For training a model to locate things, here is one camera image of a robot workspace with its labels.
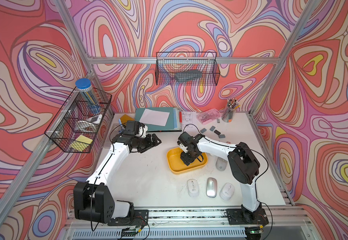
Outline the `yellow storage box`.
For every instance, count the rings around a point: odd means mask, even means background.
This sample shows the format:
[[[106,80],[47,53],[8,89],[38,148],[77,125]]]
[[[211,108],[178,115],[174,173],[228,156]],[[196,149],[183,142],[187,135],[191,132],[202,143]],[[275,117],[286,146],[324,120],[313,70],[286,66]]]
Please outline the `yellow storage box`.
[[[190,165],[185,165],[180,158],[180,154],[183,152],[180,148],[174,148],[167,152],[167,161],[172,173],[179,175],[187,172],[191,172],[197,169],[203,168],[208,163],[208,157],[206,153],[202,153],[202,158],[199,157]]]

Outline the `grey white mouse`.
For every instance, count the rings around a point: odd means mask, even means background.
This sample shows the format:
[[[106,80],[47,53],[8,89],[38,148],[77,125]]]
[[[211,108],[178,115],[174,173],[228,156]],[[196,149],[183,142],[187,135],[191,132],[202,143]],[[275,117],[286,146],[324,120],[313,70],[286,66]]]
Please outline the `grey white mouse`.
[[[227,168],[228,161],[223,158],[217,158],[216,169],[219,171],[224,171]]]

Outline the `small white mouse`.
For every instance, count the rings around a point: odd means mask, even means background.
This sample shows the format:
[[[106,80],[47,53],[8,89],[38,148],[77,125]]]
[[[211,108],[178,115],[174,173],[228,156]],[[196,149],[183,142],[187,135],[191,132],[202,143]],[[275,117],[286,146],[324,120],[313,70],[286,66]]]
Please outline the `small white mouse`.
[[[199,185],[197,180],[190,179],[187,181],[187,190],[190,197],[195,198],[199,196]]]

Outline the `silver grey mouse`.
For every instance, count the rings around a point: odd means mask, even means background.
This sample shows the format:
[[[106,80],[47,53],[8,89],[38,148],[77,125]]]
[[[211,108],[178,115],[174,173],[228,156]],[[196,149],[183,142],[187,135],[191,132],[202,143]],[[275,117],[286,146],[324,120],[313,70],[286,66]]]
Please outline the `silver grey mouse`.
[[[217,180],[215,178],[208,178],[206,183],[206,195],[209,198],[215,198],[217,195]]]

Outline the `white mouse with logo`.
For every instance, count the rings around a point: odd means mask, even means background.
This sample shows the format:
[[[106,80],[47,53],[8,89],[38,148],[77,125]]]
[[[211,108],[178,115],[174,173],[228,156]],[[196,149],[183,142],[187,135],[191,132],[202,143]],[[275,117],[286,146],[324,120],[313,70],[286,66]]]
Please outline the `white mouse with logo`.
[[[219,195],[224,201],[229,201],[233,197],[234,193],[235,193],[235,186],[231,183],[226,183],[222,187]]]

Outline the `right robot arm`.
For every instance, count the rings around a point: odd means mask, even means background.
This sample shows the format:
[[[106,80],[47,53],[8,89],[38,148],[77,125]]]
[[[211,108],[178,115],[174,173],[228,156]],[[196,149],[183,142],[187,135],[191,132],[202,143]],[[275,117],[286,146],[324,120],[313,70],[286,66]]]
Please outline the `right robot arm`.
[[[260,162],[246,143],[227,144],[214,141],[203,134],[193,137],[184,132],[178,137],[177,144],[182,150],[180,159],[187,166],[198,160],[202,153],[228,161],[233,177],[240,183],[243,197],[237,216],[227,214],[229,219],[263,227],[269,224],[256,190],[256,181],[261,176],[259,174]]]

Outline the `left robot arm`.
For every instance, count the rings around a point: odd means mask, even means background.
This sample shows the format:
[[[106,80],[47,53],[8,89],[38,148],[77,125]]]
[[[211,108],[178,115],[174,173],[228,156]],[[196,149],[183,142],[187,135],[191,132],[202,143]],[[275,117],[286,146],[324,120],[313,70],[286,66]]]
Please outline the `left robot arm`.
[[[127,121],[123,127],[111,140],[109,152],[94,173],[74,187],[74,212],[78,220],[109,224],[111,220],[134,217],[132,202],[113,198],[109,189],[111,180],[130,154],[142,154],[162,141],[156,134],[149,134],[148,126],[138,121]]]

